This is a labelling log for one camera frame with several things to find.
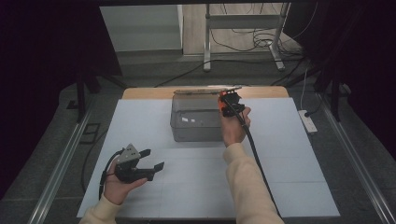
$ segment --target white wall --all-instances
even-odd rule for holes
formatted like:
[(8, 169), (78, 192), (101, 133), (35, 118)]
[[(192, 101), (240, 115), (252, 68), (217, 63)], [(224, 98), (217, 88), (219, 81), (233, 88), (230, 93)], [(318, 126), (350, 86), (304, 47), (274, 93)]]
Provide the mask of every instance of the white wall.
[(100, 9), (115, 51), (181, 49), (176, 5)]

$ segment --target sleeve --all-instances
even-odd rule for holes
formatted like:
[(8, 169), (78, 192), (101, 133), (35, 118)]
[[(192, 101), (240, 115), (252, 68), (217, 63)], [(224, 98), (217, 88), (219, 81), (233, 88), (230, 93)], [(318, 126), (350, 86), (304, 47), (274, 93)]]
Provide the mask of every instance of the sleeve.
[(119, 211), (120, 205), (111, 203), (105, 195), (102, 194), (99, 203), (87, 209), (79, 224), (115, 224), (116, 214)]
[(228, 164), (226, 175), (233, 195), (236, 223), (284, 223), (276, 212), (257, 163), (246, 154), (242, 144), (228, 146), (223, 156)]

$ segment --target white paper sheet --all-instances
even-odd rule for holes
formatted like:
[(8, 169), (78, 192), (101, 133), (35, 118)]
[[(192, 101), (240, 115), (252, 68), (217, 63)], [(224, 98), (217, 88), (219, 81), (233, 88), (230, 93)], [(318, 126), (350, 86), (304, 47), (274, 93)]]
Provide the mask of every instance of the white paper sheet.
[[(339, 216), (291, 98), (243, 99), (250, 131), (282, 217)], [(129, 143), (151, 155), (137, 167), (164, 161), (152, 182), (130, 193), (120, 217), (234, 218), (222, 142), (178, 143), (170, 126), (172, 100), (119, 100), (78, 217), (98, 202), (109, 158)], [(251, 154), (246, 138), (243, 142)]]

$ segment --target hand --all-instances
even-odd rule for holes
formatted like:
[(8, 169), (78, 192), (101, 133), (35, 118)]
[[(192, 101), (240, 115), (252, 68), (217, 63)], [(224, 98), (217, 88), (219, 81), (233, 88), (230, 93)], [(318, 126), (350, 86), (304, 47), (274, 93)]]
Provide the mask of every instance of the hand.
[(146, 178), (136, 180), (131, 184), (125, 184), (114, 175), (116, 170), (117, 159), (113, 160), (110, 169), (107, 171), (105, 183), (105, 197), (114, 204), (120, 205), (128, 196), (129, 191), (144, 185), (148, 180)]
[[(250, 111), (250, 107), (245, 107), (244, 111), (239, 113), (241, 118), (245, 119), (248, 127), (250, 126), (250, 119), (248, 118)], [(236, 116), (225, 118), (220, 113), (220, 120), (221, 133), (226, 147), (234, 143), (241, 143), (244, 140), (246, 133)]]

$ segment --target gray box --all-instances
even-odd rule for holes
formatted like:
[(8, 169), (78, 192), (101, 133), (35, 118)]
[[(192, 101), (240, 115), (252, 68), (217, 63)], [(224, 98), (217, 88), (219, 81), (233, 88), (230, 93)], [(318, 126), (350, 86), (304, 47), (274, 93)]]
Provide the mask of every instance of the gray box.
[(177, 142), (222, 141), (218, 96), (175, 94), (170, 123)]

